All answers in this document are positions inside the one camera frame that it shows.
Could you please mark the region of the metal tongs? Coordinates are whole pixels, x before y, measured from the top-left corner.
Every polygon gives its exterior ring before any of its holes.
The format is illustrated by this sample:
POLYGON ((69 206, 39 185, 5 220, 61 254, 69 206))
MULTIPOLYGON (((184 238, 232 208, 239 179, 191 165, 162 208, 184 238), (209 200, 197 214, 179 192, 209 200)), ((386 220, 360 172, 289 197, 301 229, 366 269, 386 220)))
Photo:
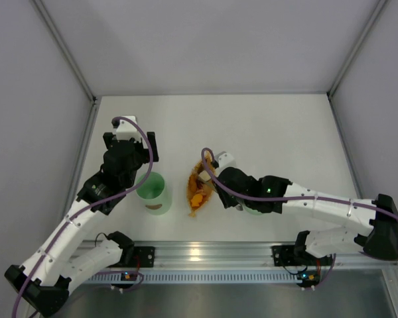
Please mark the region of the metal tongs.
POLYGON ((232 206, 225 204, 224 200, 220 197, 220 195, 218 193, 217 187, 215 186, 210 175, 206 171, 202 171, 198 174, 198 181, 201 182, 202 184, 208 186, 213 192, 215 192, 218 195, 220 201, 223 203, 223 206, 226 209, 234 208, 238 211, 243 211, 243 206, 240 203, 236 203, 235 205, 232 205, 232 206))

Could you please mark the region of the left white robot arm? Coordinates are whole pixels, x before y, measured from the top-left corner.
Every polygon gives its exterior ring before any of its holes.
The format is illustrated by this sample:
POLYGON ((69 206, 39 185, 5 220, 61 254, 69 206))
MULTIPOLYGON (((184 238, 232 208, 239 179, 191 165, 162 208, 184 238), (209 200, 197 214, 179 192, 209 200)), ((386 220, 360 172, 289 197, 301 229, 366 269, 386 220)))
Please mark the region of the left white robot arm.
POLYGON ((136 181, 142 165, 159 161, 154 132, 106 132, 106 151, 99 171, 87 179, 63 220, 41 247, 21 265, 11 265, 5 278, 35 313, 51 317, 58 313, 72 292, 109 266, 130 265, 135 243, 119 231, 89 252, 71 259, 86 235, 113 211, 127 194, 143 185, 136 181))

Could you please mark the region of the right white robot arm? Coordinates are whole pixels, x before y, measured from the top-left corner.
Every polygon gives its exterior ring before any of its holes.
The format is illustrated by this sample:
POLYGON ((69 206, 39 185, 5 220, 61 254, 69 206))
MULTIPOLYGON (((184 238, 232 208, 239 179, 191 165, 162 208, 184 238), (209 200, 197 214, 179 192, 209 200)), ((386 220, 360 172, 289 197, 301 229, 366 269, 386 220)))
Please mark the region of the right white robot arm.
POLYGON ((398 211, 389 195, 346 199, 277 176, 255 179, 233 167, 220 172, 214 185, 225 208, 240 205, 255 214, 278 213, 334 224, 333 229, 297 235, 293 254, 302 261, 355 252, 385 261, 398 259, 398 211))

